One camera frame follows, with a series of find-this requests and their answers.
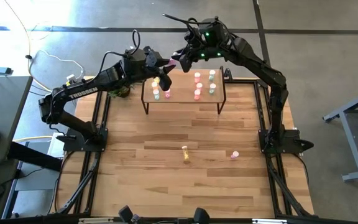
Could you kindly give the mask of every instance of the gray floor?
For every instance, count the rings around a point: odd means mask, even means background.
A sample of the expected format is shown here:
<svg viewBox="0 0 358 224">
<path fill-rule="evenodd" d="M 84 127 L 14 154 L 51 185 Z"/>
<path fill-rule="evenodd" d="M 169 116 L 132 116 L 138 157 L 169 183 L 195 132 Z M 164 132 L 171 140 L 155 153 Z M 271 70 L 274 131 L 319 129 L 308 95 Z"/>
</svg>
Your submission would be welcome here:
<svg viewBox="0 0 358 224">
<path fill-rule="evenodd" d="M 96 26 L 96 27 L 182 27 L 162 16 L 166 12 L 181 18 L 219 15 L 231 28 L 255 29 L 252 0 L 146 0 L 146 1 L 10 1 L 27 27 Z M 358 29 L 358 0 L 259 0 L 266 29 Z M 0 3 L 0 23 L 14 31 L 0 32 L 0 66 L 10 66 L 16 75 L 26 75 L 24 55 L 28 44 L 16 18 Z M 61 58 L 77 60 L 86 73 L 94 75 L 103 53 L 123 51 L 132 44 L 130 33 L 53 32 L 33 33 L 32 54 L 47 50 Z M 143 33 L 142 46 L 150 45 L 169 57 L 184 46 L 182 34 Z M 262 56 L 257 34 L 240 34 Z M 339 121 L 325 124 L 322 116 L 358 95 L 358 35 L 267 35 L 272 66 L 287 77 L 289 101 L 296 126 L 303 139 L 315 143 L 305 153 L 310 175 L 314 211 L 324 218 L 358 221 L 358 180 L 344 183 L 342 174 L 356 171 Z M 118 60 L 109 57 L 106 65 Z M 198 68 L 229 66 L 237 77 L 253 77 L 244 68 L 223 61 L 198 63 Z M 59 86 L 71 73 L 79 75 L 73 64 L 63 63 L 39 52 L 32 73 L 47 86 Z M 51 134 L 39 119 L 37 100 L 29 95 L 16 138 Z M 73 112 L 74 106 L 67 104 Z M 46 212 L 50 193 L 26 192 L 19 195 L 15 211 L 26 215 Z"/>
</svg>

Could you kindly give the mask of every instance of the metal frame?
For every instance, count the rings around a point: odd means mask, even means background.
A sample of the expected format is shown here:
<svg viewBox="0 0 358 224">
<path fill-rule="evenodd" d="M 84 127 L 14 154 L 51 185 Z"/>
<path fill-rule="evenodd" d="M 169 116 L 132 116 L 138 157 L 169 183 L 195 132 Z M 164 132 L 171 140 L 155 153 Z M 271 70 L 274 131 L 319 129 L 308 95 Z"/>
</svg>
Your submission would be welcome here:
<svg viewBox="0 0 358 224">
<path fill-rule="evenodd" d="M 358 169 L 358 148 L 356 145 L 356 142 L 354 140 L 354 135 L 352 134 L 351 128 L 349 126 L 349 123 L 347 122 L 347 114 L 348 113 L 358 113 L 358 97 L 353 99 L 352 101 L 346 103 L 345 105 L 342 105 L 338 109 L 335 109 L 331 113 L 327 114 L 326 116 L 323 116 L 323 120 L 326 123 L 329 123 L 335 118 L 340 118 L 342 122 L 343 129 L 346 134 L 347 141 L 351 147 L 351 151 L 353 154 L 354 162 L 356 163 L 357 169 Z M 347 175 L 342 175 L 343 181 L 348 180 L 355 180 L 358 179 L 358 172 L 352 172 Z"/>
<path fill-rule="evenodd" d="M 226 69 L 225 72 L 223 72 L 223 66 L 220 66 L 220 71 L 221 71 L 221 74 L 222 74 L 222 86 L 223 86 L 223 102 L 222 103 L 216 103 L 216 108 L 217 108 L 217 111 L 218 111 L 218 114 L 221 114 L 222 112 L 222 109 L 223 109 L 223 106 L 226 102 L 226 87 L 225 87 L 225 77 L 228 77 L 230 76 L 230 79 L 233 81 L 233 77 L 231 76 L 231 72 L 230 72 L 230 69 Z M 145 111 L 146 114 L 149 114 L 149 104 L 150 103 L 145 103 L 144 102 L 144 83 L 145 81 L 142 82 L 142 94 L 140 96 L 140 100 L 142 101 L 142 105 L 143 105 L 143 109 Z"/>
<path fill-rule="evenodd" d="M 62 161 L 60 159 L 33 150 L 16 142 L 11 143 L 11 148 L 8 152 L 7 158 L 17 159 L 19 161 L 55 170 L 57 172 L 60 171 L 60 167 L 62 166 Z"/>
</svg>

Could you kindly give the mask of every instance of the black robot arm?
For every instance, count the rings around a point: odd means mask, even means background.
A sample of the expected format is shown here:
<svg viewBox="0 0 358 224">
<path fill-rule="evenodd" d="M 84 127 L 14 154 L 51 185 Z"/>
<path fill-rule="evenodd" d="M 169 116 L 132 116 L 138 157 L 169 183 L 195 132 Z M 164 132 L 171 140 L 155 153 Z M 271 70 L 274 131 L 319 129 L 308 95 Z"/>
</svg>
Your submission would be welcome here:
<svg viewBox="0 0 358 224">
<path fill-rule="evenodd" d="M 86 142 L 97 141 L 99 133 L 96 125 L 84 122 L 64 111 L 67 102 L 98 91 L 117 90 L 153 77 L 160 78 L 162 90 L 170 88 L 172 82 L 167 74 L 174 66 L 160 68 L 167 65 L 169 59 L 163 59 L 149 46 L 144 49 L 126 50 L 121 56 L 120 61 L 99 72 L 93 79 L 54 88 L 51 94 L 40 99 L 42 121 L 49 125 L 61 123 L 68 126 L 81 133 Z"/>
<path fill-rule="evenodd" d="M 194 18 L 184 21 L 166 14 L 163 16 L 183 22 L 188 28 L 185 35 L 186 47 L 177 50 L 176 54 L 172 56 L 173 59 L 180 62 L 184 72 L 190 70 L 193 62 L 224 58 L 225 61 L 247 68 L 271 87 L 268 104 L 272 123 L 269 130 L 261 131 L 264 137 L 262 152 L 282 152 L 285 146 L 288 152 L 299 153 L 313 147 L 313 143 L 298 139 L 298 135 L 296 138 L 294 137 L 295 139 L 285 137 L 286 134 L 294 136 L 293 130 L 286 131 L 282 122 L 283 108 L 288 97 L 286 79 L 281 72 L 273 69 L 256 56 L 246 40 L 230 33 L 218 17 L 197 22 Z M 190 24 L 197 24 L 198 27 L 192 27 Z"/>
</svg>

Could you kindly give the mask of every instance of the wood plank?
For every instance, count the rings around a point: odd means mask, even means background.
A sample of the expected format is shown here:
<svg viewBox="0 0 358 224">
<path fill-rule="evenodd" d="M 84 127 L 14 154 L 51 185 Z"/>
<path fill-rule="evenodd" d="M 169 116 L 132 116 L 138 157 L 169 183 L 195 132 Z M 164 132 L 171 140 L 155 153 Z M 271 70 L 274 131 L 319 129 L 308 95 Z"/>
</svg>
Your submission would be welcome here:
<svg viewBox="0 0 358 224">
<path fill-rule="evenodd" d="M 117 216 L 129 205 L 145 217 L 192 217 L 196 207 L 202 207 L 213 218 L 271 218 L 254 87 L 230 84 L 226 90 L 227 101 L 220 115 L 216 105 L 194 103 L 154 103 L 146 115 L 138 84 L 129 97 L 112 99 L 108 145 L 101 158 L 92 216 Z M 81 98 L 76 116 L 90 120 L 95 98 L 96 94 Z M 267 119 L 263 100 L 262 107 Z M 288 102 L 284 124 L 287 129 L 293 127 Z M 188 146 L 190 163 L 183 162 L 182 146 Z M 230 158 L 233 151 L 239 152 L 234 160 Z M 76 152 L 66 163 L 58 190 L 60 206 L 78 185 L 83 156 Z M 288 187 L 313 213 L 303 164 L 293 155 L 282 157 Z M 277 189 L 282 205 L 282 193 Z"/>
</svg>

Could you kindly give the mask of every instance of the plastic cup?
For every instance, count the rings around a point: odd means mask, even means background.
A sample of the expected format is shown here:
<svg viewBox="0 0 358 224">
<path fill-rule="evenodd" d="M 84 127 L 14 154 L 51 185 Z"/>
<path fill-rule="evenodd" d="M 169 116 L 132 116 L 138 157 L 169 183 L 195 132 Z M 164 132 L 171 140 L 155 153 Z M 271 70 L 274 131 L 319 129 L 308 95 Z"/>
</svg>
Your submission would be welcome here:
<svg viewBox="0 0 358 224">
<path fill-rule="evenodd" d="M 153 90 L 158 90 L 158 83 L 153 82 L 152 87 L 153 87 Z"/>
<path fill-rule="evenodd" d="M 235 158 L 237 158 L 238 156 L 239 156 L 239 152 L 234 151 L 233 154 L 231 155 L 231 158 L 232 158 L 232 159 L 235 159 Z"/>
<path fill-rule="evenodd" d="M 210 81 L 214 80 L 215 73 L 216 73 L 215 70 L 210 70 L 209 71 L 209 78 L 208 79 Z"/>
<path fill-rule="evenodd" d="M 171 89 L 167 90 L 164 92 L 165 93 L 165 97 L 166 99 L 170 98 L 171 97 Z"/>
<path fill-rule="evenodd" d="M 200 99 L 201 92 L 199 90 L 194 91 L 194 99 L 199 100 Z"/>
<path fill-rule="evenodd" d="M 199 90 L 201 92 L 201 89 L 203 88 L 203 84 L 197 83 L 196 87 L 197 87 L 197 90 Z"/>
<path fill-rule="evenodd" d="M 199 72 L 194 73 L 194 82 L 199 83 L 200 77 L 201 77 L 201 74 Z"/>
<path fill-rule="evenodd" d="M 209 94 L 213 94 L 215 92 L 216 85 L 214 83 L 209 85 Z"/>
<path fill-rule="evenodd" d="M 154 99 L 159 100 L 160 99 L 160 92 L 159 90 L 153 90 Z"/>
</svg>

